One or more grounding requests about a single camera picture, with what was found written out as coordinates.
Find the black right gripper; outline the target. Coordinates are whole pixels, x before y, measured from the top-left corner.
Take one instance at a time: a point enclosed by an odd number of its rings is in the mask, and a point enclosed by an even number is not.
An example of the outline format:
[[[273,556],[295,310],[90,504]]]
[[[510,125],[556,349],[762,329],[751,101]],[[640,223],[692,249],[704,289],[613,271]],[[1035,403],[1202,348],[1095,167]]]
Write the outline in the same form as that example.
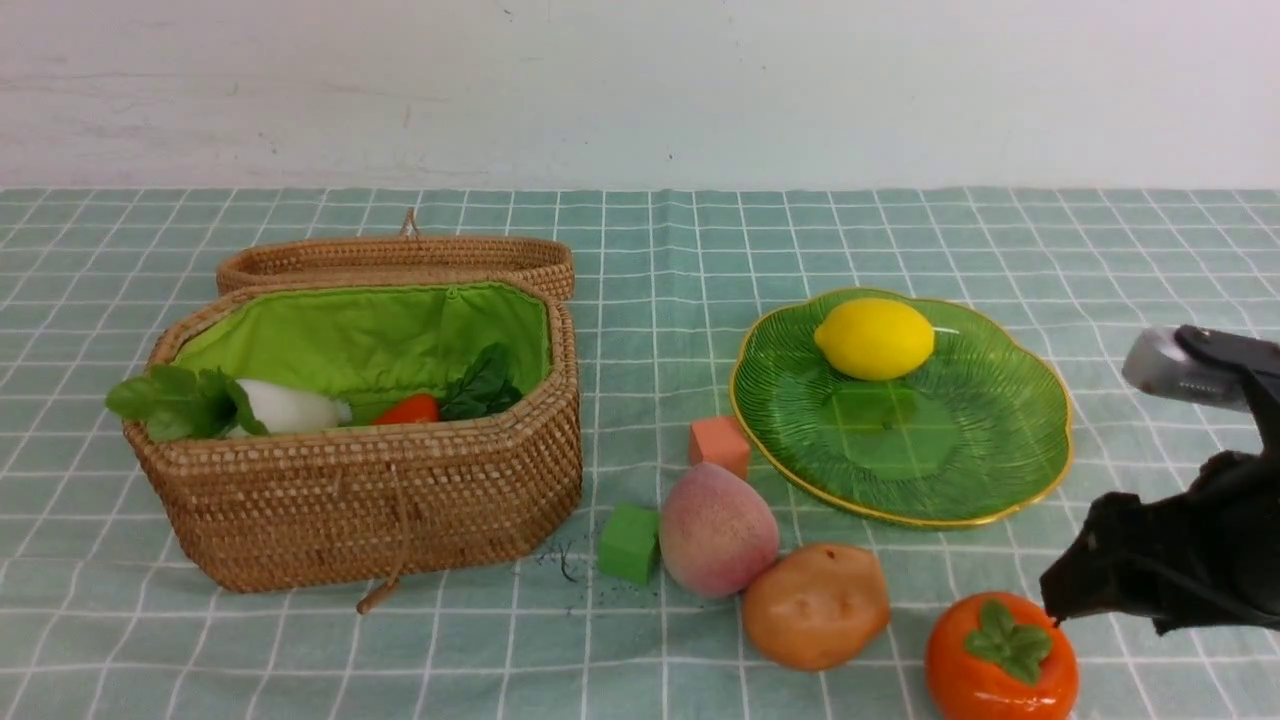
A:
[[[1277,629],[1277,456],[1222,451],[1180,495],[1108,492],[1039,575],[1055,626],[1101,614],[1157,635],[1202,626]]]

